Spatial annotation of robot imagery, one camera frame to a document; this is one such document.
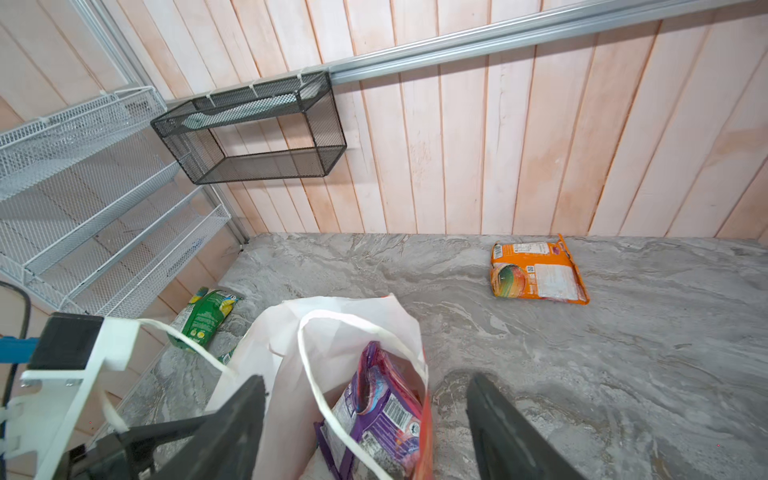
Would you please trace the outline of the purple candy bag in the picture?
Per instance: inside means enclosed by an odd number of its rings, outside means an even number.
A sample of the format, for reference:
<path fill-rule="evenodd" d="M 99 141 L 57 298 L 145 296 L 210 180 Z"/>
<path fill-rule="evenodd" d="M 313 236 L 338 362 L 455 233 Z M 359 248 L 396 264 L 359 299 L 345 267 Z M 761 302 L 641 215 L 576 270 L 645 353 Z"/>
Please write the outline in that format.
<path fill-rule="evenodd" d="M 420 458 L 423 394 L 410 362 L 372 341 L 332 413 L 393 479 L 409 479 Z"/>

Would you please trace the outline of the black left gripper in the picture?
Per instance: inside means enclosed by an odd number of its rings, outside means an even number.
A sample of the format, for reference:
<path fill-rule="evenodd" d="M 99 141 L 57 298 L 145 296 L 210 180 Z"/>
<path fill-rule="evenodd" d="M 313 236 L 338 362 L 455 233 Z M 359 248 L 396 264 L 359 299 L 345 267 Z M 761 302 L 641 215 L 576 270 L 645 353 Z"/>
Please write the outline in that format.
<path fill-rule="evenodd" d="M 87 450 L 84 445 L 65 452 L 54 479 L 148 479 L 157 469 L 154 452 L 163 445 L 193 436 L 209 419 L 200 417 L 139 426 L 112 433 Z"/>

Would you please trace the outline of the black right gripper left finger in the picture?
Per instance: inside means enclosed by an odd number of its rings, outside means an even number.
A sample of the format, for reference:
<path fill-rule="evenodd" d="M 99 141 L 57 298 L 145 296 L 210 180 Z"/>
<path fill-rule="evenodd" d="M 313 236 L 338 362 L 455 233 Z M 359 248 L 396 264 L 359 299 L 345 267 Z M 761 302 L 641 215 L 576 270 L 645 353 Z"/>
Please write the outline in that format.
<path fill-rule="evenodd" d="M 153 479 L 249 479 L 259 451 L 266 405 L 262 377 L 248 378 L 218 411 L 160 424 L 161 445 L 187 443 Z"/>

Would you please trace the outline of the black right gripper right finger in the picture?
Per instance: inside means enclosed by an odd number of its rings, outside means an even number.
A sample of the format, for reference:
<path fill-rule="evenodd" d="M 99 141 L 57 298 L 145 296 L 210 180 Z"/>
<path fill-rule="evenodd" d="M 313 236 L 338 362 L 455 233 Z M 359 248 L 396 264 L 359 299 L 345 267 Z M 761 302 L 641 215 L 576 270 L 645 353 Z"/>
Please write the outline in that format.
<path fill-rule="evenodd" d="M 471 377 L 466 400 L 481 479 L 583 477 L 484 374 Z"/>

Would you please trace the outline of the red paper bag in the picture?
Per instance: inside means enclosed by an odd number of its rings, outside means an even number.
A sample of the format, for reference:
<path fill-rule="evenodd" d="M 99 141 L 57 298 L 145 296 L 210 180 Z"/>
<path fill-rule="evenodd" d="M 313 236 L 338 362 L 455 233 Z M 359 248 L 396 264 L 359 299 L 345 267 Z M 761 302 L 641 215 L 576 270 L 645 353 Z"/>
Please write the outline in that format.
<path fill-rule="evenodd" d="M 419 322 L 393 295 L 284 301 L 253 321 L 206 407 L 219 409 L 248 378 L 263 378 L 268 397 L 253 478 L 297 479 L 304 473 L 314 452 L 314 423 L 326 420 L 339 431 L 330 403 L 350 383 L 372 341 L 409 363 L 412 388 L 427 392 Z"/>

